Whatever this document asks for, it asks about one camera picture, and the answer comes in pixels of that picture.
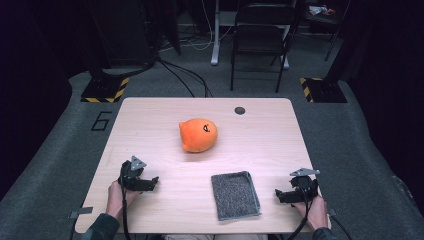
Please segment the white desk frame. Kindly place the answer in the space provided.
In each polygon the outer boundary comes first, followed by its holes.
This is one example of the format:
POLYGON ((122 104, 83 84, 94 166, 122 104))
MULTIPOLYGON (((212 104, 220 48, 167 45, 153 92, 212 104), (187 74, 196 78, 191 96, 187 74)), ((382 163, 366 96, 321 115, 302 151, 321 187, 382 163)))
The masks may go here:
POLYGON ((235 11, 222 11, 220 9, 220 1, 215 1, 214 9, 214 28, 213 28, 213 50, 211 55, 211 65, 217 66, 219 64, 219 54, 220 54, 220 43, 223 35, 220 33, 221 27, 232 27, 235 22, 235 11))

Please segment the black striped-edge stand base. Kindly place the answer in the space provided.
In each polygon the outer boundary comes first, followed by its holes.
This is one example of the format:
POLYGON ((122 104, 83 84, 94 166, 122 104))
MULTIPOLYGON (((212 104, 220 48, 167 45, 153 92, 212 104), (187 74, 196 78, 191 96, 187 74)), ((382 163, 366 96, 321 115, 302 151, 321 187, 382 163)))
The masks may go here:
POLYGON ((346 103, 338 83, 327 83, 321 78, 301 78, 301 86, 309 103, 346 103))
POLYGON ((122 97, 129 82, 128 78, 111 78, 106 80, 91 80, 81 94, 81 102, 114 103, 122 97))

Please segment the white and orange small object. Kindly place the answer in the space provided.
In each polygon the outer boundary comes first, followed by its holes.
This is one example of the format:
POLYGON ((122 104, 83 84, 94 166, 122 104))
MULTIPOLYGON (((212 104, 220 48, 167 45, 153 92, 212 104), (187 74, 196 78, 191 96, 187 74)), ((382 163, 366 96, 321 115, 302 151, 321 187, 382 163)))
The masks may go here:
POLYGON ((309 9, 309 13, 312 16, 319 15, 319 14, 322 14, 322 15, 325 15, 325 16, 330 16, 330 15, 335 14, 335 11, 333 9, 327 8, 325 5, 309 6, 308 9, 309 9))

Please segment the person's left hand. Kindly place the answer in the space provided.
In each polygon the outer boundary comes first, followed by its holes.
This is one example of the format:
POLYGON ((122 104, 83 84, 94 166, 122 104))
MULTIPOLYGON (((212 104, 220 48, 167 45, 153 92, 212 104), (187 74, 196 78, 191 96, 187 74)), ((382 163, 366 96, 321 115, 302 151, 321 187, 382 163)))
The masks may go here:
POLYGON ((122 197, 121 185, 114 181, 108 188, 108 201, 105 213, 119 219, 123 212, 123 200, 130 205, 140 195, 137 191, 126 191, 122 197))

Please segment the orange plush toy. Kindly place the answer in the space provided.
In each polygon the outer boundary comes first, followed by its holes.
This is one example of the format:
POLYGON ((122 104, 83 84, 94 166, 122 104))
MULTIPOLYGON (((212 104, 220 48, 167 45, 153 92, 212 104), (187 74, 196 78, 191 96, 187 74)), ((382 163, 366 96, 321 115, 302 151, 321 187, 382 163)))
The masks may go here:
POLYGON ((180 137, 184 151, 200 153, 210 149, 217 141, 216 125, 203 118, 194 118, 179 123, 180 137))

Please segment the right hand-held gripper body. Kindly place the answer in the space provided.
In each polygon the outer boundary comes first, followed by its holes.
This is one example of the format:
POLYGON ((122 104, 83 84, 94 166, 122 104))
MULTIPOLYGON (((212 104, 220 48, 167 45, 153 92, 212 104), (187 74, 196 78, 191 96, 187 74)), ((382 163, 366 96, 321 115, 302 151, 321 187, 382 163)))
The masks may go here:
POLYGON ((319 174, 319 170, 301 168, 292 173, 290 183, 295 189, 293 202, 309 202, 318 195, 318 181, 311 175, 319 174))

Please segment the person's right hand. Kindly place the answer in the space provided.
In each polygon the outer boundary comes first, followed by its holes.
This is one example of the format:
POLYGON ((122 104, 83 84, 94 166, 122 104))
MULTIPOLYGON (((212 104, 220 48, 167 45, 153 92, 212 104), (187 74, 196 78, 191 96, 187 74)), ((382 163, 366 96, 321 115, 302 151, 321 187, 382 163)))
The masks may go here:
POLYGON ((313 229, 328 227, 327 206, 321 196, 317 196, 307 208, 305 203, 294 203, 293 206, 299 211, 302 217, 307 218, 307 224, 313 229))

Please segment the gray fluffy cloth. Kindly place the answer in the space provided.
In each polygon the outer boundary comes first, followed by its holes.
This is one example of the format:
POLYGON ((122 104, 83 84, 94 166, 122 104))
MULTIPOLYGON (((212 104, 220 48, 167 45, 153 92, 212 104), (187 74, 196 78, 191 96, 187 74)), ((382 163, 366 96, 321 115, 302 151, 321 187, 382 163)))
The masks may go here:
POLYGON ((213 175, 211 183, 219 221, 261 214, 258 195, 249 172, 213 175))

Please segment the black curtain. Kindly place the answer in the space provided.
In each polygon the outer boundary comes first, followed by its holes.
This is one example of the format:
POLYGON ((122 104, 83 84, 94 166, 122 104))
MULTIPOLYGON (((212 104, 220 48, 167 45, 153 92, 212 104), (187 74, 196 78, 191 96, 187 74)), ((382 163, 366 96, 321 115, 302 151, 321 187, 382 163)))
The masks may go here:
POLYGON ((0 200, 18 179, 72 95, 26 0, 0 0, 0 200))
POLYGON ((352 39, 364 40, 349 86, 375 146, 424 214, 424 0, 358 0, 352 39))

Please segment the dark side table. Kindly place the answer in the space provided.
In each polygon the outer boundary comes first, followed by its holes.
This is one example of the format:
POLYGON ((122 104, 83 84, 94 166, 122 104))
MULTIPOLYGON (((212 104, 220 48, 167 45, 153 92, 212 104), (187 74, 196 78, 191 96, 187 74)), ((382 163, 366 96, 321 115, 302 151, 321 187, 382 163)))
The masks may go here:
POLYGON ((336 38, 340 32, 344 18, 351 5, 351 0, 306 0, 303 19, 309 24, 309 31, 313 34, 330 34, 330 46, 325 60, 328 60, 333 50, 336 38), (312 16, 309 13, 309 6, 322 6, 331 8, 335 14, 325 16, 322 14, 312 16))

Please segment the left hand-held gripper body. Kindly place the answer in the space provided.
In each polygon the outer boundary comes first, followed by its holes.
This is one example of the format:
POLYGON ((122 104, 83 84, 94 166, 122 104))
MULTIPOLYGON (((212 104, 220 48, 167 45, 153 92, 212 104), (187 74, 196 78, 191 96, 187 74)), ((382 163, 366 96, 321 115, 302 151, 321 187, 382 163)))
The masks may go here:
POLYGON ((132 156, 130 160, 126 160, 122 164, 118 183, 130 191, 147 191, 147 187, 152 184, 149 183, 149 180, 140 178, 145 166, 146 163, 136 156, 132 156))

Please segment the dark cabinet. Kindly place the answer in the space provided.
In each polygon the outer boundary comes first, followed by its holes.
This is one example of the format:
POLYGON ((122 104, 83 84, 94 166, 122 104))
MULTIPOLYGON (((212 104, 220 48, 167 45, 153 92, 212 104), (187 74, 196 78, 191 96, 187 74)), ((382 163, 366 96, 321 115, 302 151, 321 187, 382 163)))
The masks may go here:
POLYGON ((88 0, 88 6, 111 66, 141 67, 154 62, 140 0, 88 0))

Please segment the black folding chair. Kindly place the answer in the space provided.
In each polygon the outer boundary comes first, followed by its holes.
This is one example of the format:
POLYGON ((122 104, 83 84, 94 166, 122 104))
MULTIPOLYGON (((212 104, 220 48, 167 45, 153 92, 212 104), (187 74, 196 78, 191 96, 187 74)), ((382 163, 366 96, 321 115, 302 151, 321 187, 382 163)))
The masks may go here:
POLYGON ((279 61, 275 92, 282 81, 284 63, 291 48, 299 20, 299 9, 285 3, 251 3, 235 16, 231 52, 230 90, 234 89, 236 57, 272 56, 271 64, 279 61))

